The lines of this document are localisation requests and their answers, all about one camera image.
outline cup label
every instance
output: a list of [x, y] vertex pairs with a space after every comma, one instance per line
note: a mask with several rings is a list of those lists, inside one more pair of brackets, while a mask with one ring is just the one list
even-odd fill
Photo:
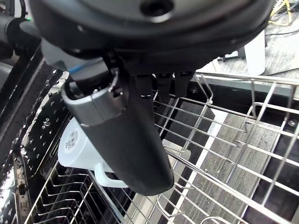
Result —
[[66, 142], [65, 142], [65, 150], [67, 152], [71, 152], [73, 150], [73, 148], [76, 147], [77, 145], [77, 142], [78, 142], [78, 136], [79, 136], [79, 133], [77, 130], [73, 130], [68, 138], [66, 139]]

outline metal wire rack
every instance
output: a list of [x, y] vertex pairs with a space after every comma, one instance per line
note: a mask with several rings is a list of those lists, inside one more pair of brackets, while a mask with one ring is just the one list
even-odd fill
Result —
[[156, 93], [172, 189], [142, 196], [103, 188], [92, 171], [55, 162], [26, 223], [297, 223], [298, 85], [196, 73], [187, 97], [162, 103]]

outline dishwasher rack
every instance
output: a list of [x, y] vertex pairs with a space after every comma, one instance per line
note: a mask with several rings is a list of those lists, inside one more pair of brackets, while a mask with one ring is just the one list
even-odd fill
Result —
[[[162, 103], [156, 93], [155, 125], [175, 175], [173, 188], [157, 196], [104, 188], [92, 171], [62, 167], [57, 146], [71, 117], [53, 118], [61, 127], [39, 163], [40, 188], [28, 181], [25, 223], [297, 223], [298, 85], [294, 79], [197, 72], [185, 98], [171, 93]], [[20, 211], [6, 205], [0, 223], [19, 223], [8, 222], [9, 211], [15, 217]]]

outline dishwasher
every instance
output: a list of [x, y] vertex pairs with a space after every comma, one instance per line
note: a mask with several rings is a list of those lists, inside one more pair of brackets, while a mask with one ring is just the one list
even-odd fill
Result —
[[[299, 81], [196, 71], [273, 1], [29, 2], [0, 13], [0, 224], [299, 222]], [[128, 188], [59, 163], [74, 119]]]
[[45, 85], [54, 85], [39, 93], [36, 113], [20, 130], [21, 153], [11, 150], [2, 166], [0, 223], [298, 222], [297, 80], [196, 72], [186, 97], [171, 92], [160, 102], [154, 90], [155, 126], [175, 183], [142, 196], [59, 164], [71, 119], [60, 94], [68, 74], [43, 60], [36, 72], [48, 72]]

